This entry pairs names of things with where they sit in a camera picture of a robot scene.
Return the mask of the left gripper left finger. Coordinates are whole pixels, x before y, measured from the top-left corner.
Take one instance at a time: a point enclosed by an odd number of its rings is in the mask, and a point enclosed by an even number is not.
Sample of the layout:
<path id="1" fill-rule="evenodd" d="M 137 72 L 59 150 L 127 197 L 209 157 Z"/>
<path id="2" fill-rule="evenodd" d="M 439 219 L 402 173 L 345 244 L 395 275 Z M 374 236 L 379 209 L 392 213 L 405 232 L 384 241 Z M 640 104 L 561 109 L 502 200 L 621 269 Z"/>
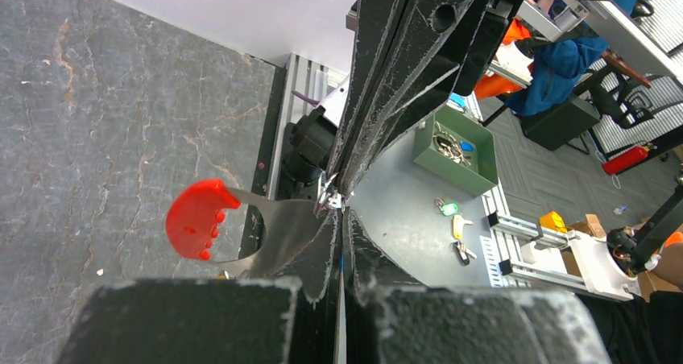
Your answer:
<path id="1" fill-rule="evenodd" d="M 255 296 L 257 363 L 334 363 L 337 356 L 342 213 L 332 210 L 314 238 Z"/>

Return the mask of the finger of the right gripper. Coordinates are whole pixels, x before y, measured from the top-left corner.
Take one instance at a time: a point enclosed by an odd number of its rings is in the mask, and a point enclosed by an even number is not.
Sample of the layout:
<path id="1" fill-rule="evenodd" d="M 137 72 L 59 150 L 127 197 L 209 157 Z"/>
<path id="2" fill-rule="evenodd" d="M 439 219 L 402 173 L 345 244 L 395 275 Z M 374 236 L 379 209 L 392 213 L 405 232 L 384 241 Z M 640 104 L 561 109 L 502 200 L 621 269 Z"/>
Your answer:
<path id="1" fill-rule="evenodd" d="M 473 90 L 523 2 L 409 0 L 374 98 L 386 117 L 358 183 L 386 148 L 433 114 L 451 93 Z M 341 188 L 341 194 L 354 188 Z"/>
<path id="2" fill-rule="evenodd" d="M 336 188 L 354 188 L 370 161 L 370 150 L 386 117 L 374 105 L 391 45 L 409 0 L 357 0 L 357 29 L 347 101 L 329 158 Z"/>

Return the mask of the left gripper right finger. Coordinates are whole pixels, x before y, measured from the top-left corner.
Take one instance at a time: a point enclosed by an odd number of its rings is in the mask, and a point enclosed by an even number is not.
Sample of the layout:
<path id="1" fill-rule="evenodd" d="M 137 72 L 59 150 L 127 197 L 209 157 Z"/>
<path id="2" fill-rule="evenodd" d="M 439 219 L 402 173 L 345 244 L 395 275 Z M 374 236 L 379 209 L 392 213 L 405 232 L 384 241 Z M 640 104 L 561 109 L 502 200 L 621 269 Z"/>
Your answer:
<path id="1" fill-rule="evenodd" d="M 346 361 L 382 363 L 383 343 L 395 334 L 387 298 L 396 288 L 424 285 L 380 250 L 353 209 L 344 213 L 342 234 Z"/>

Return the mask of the metal key holder red handle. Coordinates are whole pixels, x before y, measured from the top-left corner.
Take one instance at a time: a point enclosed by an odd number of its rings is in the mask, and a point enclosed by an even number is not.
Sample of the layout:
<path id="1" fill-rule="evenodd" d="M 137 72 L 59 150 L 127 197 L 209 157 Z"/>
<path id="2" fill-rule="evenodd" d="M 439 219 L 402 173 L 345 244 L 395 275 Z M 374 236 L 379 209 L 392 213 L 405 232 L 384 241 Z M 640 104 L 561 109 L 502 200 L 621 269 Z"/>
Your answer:
<path id="1" fill-rule="evenodd" d="M 172 198 L 176 198 L 190 184 L 165 183 L 159 184 L 158 197 L 159 218 L 162 211 L 166 212 L 172 205 Z M 268 278 L 280 275 L 300 277 L 304 285 L 313 285 L 323 282 L 328 276 L 338 275 L 342 268 L 341 243 L 339 236 L 334 240 L 334 226 L 328 221 L 327 227 L 318 231 L 318 237 L 308 241 L 304 245 L 294 245 L 295 250 L 289 250 L 280 261 L 279 247 L 277 250 L 265 250 L 266 254 L 257 253 L 262 250 L 261 243 L 270 234 L 263 224 L 261 213 L 257 207 L 242 205 L 241 208 L 227 213 L 224 224 L 218 224 L 217 246 L 209 248 L 210 254 L 218 262 L 233 261 L 238 267 L 229 270 L 229 273 L 237 273 L 238 278 Z M 209 277 L 217 272 L 219 266 L 205 263 L 194 259 L 183 259 L 172 250 L 170 241 L 166 240 L 166 246 L 162 254 L 156 259 L 156 275 L 164 278 L 196 278 Z"/>

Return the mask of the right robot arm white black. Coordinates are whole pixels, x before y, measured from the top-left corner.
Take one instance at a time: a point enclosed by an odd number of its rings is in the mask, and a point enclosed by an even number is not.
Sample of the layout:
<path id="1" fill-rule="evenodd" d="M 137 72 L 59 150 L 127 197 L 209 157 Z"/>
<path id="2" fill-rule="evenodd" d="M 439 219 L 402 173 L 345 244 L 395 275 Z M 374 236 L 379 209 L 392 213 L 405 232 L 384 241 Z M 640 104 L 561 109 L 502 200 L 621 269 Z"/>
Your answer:
<path id="1" fill-rule="evenodd" d="M 282 197 L 313 198 L 321 173 L 348 194 L 390 145 L 468 95 L 524 0 L 357 0 L 358 26 L 343 111 L 323 101 L 287 126 Z"/>

